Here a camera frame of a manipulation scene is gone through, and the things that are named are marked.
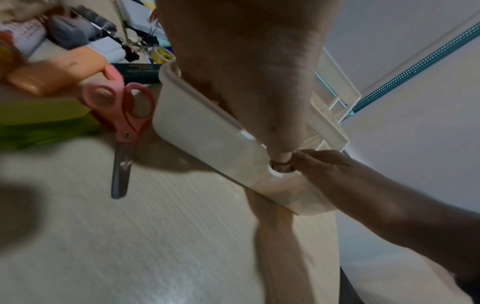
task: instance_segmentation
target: black sleeve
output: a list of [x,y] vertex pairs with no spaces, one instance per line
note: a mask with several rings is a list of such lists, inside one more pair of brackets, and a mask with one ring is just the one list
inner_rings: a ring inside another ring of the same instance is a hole
[[480,304],[480,277],[471,282],[455,278],[455,282],[461,290],[471,297],[473,304]]

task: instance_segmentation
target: metal blade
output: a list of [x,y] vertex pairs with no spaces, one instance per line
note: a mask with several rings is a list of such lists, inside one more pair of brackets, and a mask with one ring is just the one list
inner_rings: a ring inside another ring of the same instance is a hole
[[119,144],[115,150],[113,176],[111,178],[111,197],[119,199],[127,195],[129,189],[130,170],[134,159],[135,145]]

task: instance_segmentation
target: wooden table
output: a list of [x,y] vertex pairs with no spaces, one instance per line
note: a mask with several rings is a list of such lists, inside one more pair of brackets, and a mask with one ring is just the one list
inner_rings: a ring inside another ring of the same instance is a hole
[[[109,0],[69,3],[121,24]],[[0,152],[2,303],[338,303],[332,212],[293,216],[152,130],[112,200],[114,146],[107,134]]]

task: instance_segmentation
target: pink scissors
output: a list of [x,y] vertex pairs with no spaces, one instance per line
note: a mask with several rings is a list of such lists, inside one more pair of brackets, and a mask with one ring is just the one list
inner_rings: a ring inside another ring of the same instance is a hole
[[[114,96],[111,105],[102,105],[98,102],[102,96],[101,89],[109,91]],[[148,116],[137,117],[133,114],[135,98],[132,90],[139,90],[147,97],[151,109]],[[115,127],[118,146],[113,161],[111,197],[122,198],[127,194],[129,187],[135,144],[139,140],[139,134],[152,121],[155,98],[151,91],[141,84],[124,85],[122,81],[103,80],[88,83],[83,89],[83,99],[98,116]]]

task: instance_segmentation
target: teal perforated strip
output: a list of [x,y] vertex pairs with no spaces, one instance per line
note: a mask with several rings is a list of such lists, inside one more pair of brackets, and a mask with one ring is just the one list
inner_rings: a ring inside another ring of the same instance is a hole
[[450,41],[440,49],[428,55],[425,59],[415,64],[413,67],[409,68],[408,70],[401,73],[397,77],[393,78],[392,80],[390,80],[389,82],[381,86],[380,88],[376,89],[372,93],[362,98],[354,106],[354,108],[351,111],[351,114],[354,114],[355,112],[360,111],[361,109],[368,106],[375,100],[379,99],[380,97],[387,94],[391,90],[405,83],[407,80],[420,74],[422,71],[431,67],[438,61],[442,60],[443,58],[447,57],[451,53],[455,52],[456,50],[463,47],[473,39],[477,38],[478,36],[480,36],[480,23],[477,23],[476,25],[474,25],[473,27],[465,31],[463,34],[461,34],[457,38],[453,39],[452,41]]

